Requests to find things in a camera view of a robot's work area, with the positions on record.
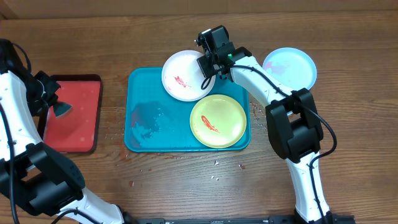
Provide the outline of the dark green sponge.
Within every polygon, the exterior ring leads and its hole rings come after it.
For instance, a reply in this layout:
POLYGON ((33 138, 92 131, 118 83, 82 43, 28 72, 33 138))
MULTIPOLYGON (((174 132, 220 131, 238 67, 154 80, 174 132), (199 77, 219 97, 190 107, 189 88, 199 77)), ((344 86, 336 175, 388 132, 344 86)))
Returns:
POLYGON ((53 112, 56 118, 66 115, 71 109, 71 105, 61 101, 58 101, 53 105, 53 112))

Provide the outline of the white plate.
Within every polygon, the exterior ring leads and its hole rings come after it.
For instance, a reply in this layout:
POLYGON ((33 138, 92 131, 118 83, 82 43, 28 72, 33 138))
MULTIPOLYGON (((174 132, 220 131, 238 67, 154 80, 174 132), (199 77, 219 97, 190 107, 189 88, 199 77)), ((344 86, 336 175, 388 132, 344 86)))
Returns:
POLYGON ((173 54, 162 67, 162 84, 172 97, 180 101, 196 101, 205 97, 212 90, 215 79, 202 90, 205 77, 197 59, 202 53, 194 50, 183 50, 173 54))

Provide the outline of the light blue plate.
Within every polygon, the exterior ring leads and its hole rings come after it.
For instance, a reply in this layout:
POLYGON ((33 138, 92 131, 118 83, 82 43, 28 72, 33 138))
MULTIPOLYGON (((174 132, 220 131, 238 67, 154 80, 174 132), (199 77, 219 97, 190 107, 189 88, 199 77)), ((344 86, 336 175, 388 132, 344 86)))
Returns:
POLYGON ((317 68, 312 58, 291 47, 272 51, 265 58, 262 67, 277 81, 294 90, 310 90, 317 80, 317 68))

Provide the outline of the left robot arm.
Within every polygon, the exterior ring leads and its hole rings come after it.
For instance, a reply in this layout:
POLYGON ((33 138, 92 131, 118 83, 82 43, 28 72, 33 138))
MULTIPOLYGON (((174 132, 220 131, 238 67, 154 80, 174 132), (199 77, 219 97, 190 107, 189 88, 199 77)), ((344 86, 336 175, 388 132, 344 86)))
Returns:
POLYGON ((71 106, 56 94, 60 85, 44 72, 32 74, 30 60, 21 61, 22 47, 1 39, 1 194, 30 215, 68 217, 78 223, 137 223, 115 204, 86 188, 76 164, 46 145, 33 118, 53 108, 57 116, 71 106))

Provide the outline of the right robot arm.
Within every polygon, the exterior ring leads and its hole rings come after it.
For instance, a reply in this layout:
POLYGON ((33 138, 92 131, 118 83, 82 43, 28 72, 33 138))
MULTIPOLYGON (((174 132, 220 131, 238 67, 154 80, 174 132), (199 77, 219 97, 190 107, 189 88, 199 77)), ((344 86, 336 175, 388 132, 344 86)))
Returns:
POLYGON ((318 160, 323 127, 312 94, 278 82, 244 47, 235 48, 225 26, 199 33, 195 43, 203 47, 197 62, 206 79, 225 75, 242 86, 265 108, 269 142, 289 168, 295 191, 298 223, 330 223, 331 212, 323 195, 318 160))

